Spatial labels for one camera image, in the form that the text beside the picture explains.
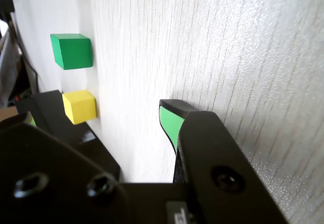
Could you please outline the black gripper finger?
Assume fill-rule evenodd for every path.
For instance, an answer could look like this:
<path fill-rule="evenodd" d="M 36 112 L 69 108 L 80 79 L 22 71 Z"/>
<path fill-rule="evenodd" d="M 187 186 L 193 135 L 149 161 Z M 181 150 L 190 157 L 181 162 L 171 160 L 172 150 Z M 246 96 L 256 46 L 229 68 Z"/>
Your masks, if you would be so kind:
<path fill-rule="evenodd" d="M 22 120 L 1 123 L 1 223 L 133 223 L 124 190 L 98 164 Z"/>
<path fill-rule="evenodd" d="M 159 120 L 174 145 L 200 223 L 286 223 L 227 128 L 211 111 L 161 99 Z"/>

